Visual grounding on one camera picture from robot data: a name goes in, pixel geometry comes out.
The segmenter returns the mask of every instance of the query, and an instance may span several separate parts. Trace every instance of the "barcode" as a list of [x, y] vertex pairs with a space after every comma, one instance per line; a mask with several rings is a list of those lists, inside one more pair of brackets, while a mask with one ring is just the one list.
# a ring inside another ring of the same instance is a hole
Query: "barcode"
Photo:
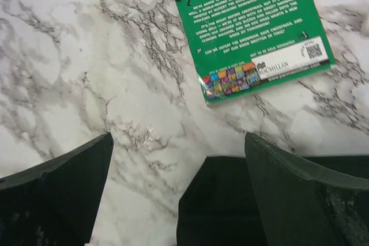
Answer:
[[321, 46], [318, 43], [313, 46], [307, 46], [306, 50], [307, 55], [309, 55], [309, 59], [314, 59], [323, 55]]

